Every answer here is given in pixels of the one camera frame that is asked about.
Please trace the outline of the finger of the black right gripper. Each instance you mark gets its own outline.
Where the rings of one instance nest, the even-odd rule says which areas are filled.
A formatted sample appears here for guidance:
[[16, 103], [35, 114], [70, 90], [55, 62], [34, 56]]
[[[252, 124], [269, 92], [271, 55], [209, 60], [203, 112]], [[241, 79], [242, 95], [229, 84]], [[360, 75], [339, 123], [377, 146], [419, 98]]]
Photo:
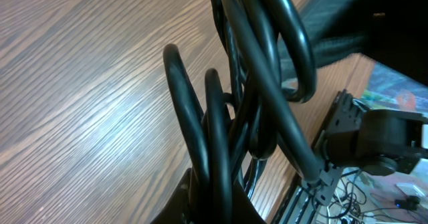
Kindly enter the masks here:
[[361, 51], [368, 39], [367, 0], [307, 0], [300, 18], [322, 68]]

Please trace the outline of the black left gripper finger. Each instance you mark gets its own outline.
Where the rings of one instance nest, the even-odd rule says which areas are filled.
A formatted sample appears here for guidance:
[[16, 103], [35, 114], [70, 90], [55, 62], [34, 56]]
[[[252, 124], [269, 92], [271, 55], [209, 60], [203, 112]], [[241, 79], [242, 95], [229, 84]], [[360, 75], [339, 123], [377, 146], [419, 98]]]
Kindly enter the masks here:
[[[218, 223], [218, 212], [213, 209], [210, 194], [199, 190], [192, 168], [185, 171], [170, 199], [151, 221], [152, 223]], [[263, 224], [239, 183], [235, 183], [231, 204], [232, 223]]]

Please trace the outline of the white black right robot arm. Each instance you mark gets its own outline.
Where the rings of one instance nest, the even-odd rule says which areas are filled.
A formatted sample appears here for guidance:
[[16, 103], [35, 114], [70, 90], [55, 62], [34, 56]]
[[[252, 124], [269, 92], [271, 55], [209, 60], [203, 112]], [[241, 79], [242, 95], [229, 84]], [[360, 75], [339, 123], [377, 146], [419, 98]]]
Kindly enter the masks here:
[[[316, 70], [354, 53], [427, 83], [427, 0], [308, 0], [301, 10], [291, 0], [271, 1], [284, 39], [283, 61], [298, 77], [298, 89], [284, 92], [289, 99], [307, 101], [316, 89]], [[423, 123], [418, 114], [371, 110], [357, 131], [328, 143], [328, 158], [372, 175], [390, 175], [410, 160], [427, 157]]]

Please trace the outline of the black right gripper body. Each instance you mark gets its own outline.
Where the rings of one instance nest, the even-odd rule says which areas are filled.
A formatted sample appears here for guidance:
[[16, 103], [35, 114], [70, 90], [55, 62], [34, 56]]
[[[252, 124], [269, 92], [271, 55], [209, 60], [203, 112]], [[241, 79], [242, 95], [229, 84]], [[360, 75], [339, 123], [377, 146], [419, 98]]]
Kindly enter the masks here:
[[362, 53], [427, 85], [427, 0], [352, 0], [351, 26]]

